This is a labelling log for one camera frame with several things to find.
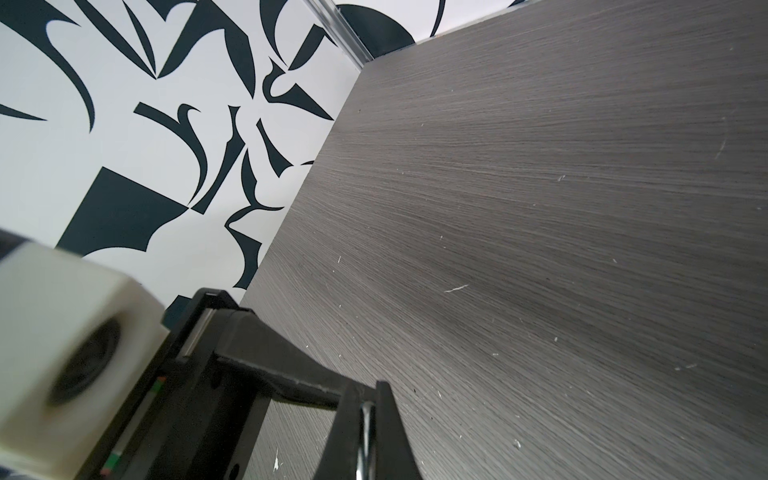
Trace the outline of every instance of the wood grain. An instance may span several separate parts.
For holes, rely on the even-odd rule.
[[[765,478],[765,25],[546,0],[377,59],[243,303],[388,379],[427,479]],[[247,478],[331,421],[271,408]]]

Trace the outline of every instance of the black curved shape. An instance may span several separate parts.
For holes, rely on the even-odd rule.
[[[331,43],[334,45],[336,44],[331,40],[331,37],[328,36],[325,28],[319,27],[318,25],[312,25],[310,33],[306,34],[306,38],[304,38],[304,42],[296,53],[296,57],[294,57],[293,61],[290,63],[288,70],[296,70],[307,63],[309,59],[312,58],[312,55],[315,54],[317,48],[320,46],[320,42],[323,41],[324,38],[328,38]]]
[[[197,0],[147,0],[157,14],[163,17],[163,20],[168,20],[168,14],[170,10],[179,5],[180,3],[195,3]]]
[[[6,107],[3,104],[0,104],[0,115],[5,115],[6,117],[16,117],[16,118],[23,118],[24,120],[43,120],[44,118],[36,117],[34,115],[26,114],[23,111],[15,110],[14,108]]]
[[[437,32],[437,29],[440,26],[440,21],[442,20],[443,10],[445,10],[445,0],[440,0],[440,5],[437,6],[437,17],[435,17],[435,26],[432,27],[432,33],[429,34],[429,37],[435,36],[435,33]]]
[[[131,8],[128,7],[128,4],[123,2],[123,5],[125,5],[125,11],[128,12],[128,16],[131,17],[131,23],[134,24],[134,30],[136,30],[136,35],[139,36],[141,47],[144,49],[144,53],[147,54],[147,60],[149,60],[149,66],[152,67],[152,71],[154,72],[157,70],[157,67],[155,67],[154,65],[154,51],[152,51],[152,44],[149,42],[149,37],[147,37],[147,32],[144,31],[144,27],[141,26],[141,23],[139,23],[139,19],[136,18],[136,15],[134,15]]]
[[[264,131],[264,125],[261,123],[261,119],[259,119],[259,121],[256,123],[256,128],[259,129],[261,139],[264,140],[266,155],[270,158],[270,165],[272,165],[272,170],[274,170],[275,175],[280,178],[280,175],[283,174],[286,168],[292,167],[293,164],[286,160],[286,158],[277,150],[277,148],[275,148],[274,144]]]
[[[402,25],[373,8],[339,5],[339,10],[374,58],[413,45]]]
[[[275,25],[277,25],[277,17],[280,16],[280,12],[283,10],[286,2],[288,0],[261,0],[259,2],[261,28],[264,30],[266,40],[272,45],[272,49],[283,63],[285,61],[280,56],[280,52],[277,51],[277,43],[275,42]]]
[[[285,71],[278,67],[274,60],[270,60],[272,61],[272,71],[269,75],[264,77],[264,82],[261,84],[261,91],[264,93],[264,98],[266,98],[266,101],[270,102],[271,104],[293,105],[294,107],[301,108],[302,110],[308,111],[313,115],[317,115],[320,118],[333,120],[333,118],[328,115],[326,111],[323,110],[323,108],[320,107],[317,102],[315,102],[312,97],[310,97],[297,84],[293,84],[290,90],[288,90],[286,93],[278,97],[273,97],[270,93],[272,84],[275,83],[275,80],[277,80],[280,75],[285,74]]]
[[[190,124],[190,110],[199,111],[192,105],[179,105],[179,108],[176,112],[176,118],[178,120],[174,120],[158,109],[150,107],[144,102],[139,102],[139,104],[136,105],[136,108],[134,109],[134,113],[139,114],[142,117],[149,118],[152,121],[156,121],[158,124],[174,132],[174,134],[176,134],[177,137],[184,141],[190,150],[192,150],[192,153],[197,159],[197,165],[200,167],[200,173],[197,177],[197,189],[195,189],[194,194],[192,194],[192,198],[194,198],[195,195],[197,195],[197,192],[199,192],[202,188],[205,177],[208,175],[208,159],[205,156],[205,150],[203,149],[203,145],[200,143],[200,139],[197,138],[197,134],[194,133],[194,129]]]
[[[139,67],[147,75],[154,78],[154,73],[149,69],[144,60],[136,53],[136,51],[125,41],[123,35],[114,29],[114,27],[107,22],[107,19],[94,8],[88,0],[74,0],[74,3],[82,10],[88,20],[94,24],[94,27],[106,38],[112,46],[114,46],[125,58],[130,60],[134,65]]]
[[[245,259],[243,274],[233,286],[236,288],[248,288],[250,281],[253,280],[253,276],[256,275],[256,271],[259,269],[259,249],[261,248],[261,242],[234,230],[230,227],[230,223],[238,221],[254,210],[278,211],[283,208],[265,207],[256,200],[256,178],[253,176],[253,169],[250,166],[248,151],[245,152],[245,156],[243,157],[243,166],[240,169],[240,181],[243,185],[243,193],[245,193],[245,197],[248,199],[250,205],[238,210],[232,214],[231,217],[227,218],[227,221],[224,223],[224,228],[226,228],[227,231],[230,232],[230,235],[234,237],[235,241],[240,246],[240,250],[243,252],[243,258]]]
[[[253,98],[256,93],[256,69],[253,66],[253,52],[250,50],[248,35],[211,0],[200,0],[197,3],[157,77],[162,78],[179,68],[198,40],[212,31],[221,29],[224,30],[224,43],[227,44],[227,54],[232,66]]]
[[[80,98],[85,103],[85,109],[88,110],[88,120],[91,124],[91,130],[94,128],[95,114],[94,102],[88,89],[74,71],[69,62],[54,48],[48,35],[45,32],[45,26],[53,20],[74,23],[67,15],[64,15],[56,8],[50,6],[44,0],[24,0],[23,2],[0,2],[0,23],[6,25],[15,31],[27,41],[33,44],[45,56],[51,59],[59,69],[67,75],[69,81],[78,89]]]
[[[110,247],[147,251],[149,240],[187,208],[102,167],[56,247],[88,255]]]
[[[201,198],[194,205],[194,207],[192,207],[192,210],[198,212],[199,214],[204,214],[205,210],[208,210],[210,202],[216,196],[216,192],[218,192],[221,188],[221,184],[224,183],[224,179],[227,178],[227,174],[230,173],[232,166],[235,165],[237,157],[240,156],[240,152],[243,151],[243,148],[245,147],[245,142],[240,136],[240,132],[237,131],[237,126],[235,125],[235,116],[237,115],[238,110],[240,110],[240,107],[233,107],[230,105],[230,117],[232,119],[232,138],[229,139],[227,142],[227,147],[224,149],[224,159],[221,161],[221,167],[219,168],[219,173],[216,176],[216,180],[214,180],[214,184],[210,186],[208,192],[205,193],[205,196],[203,196],[203,198]]]

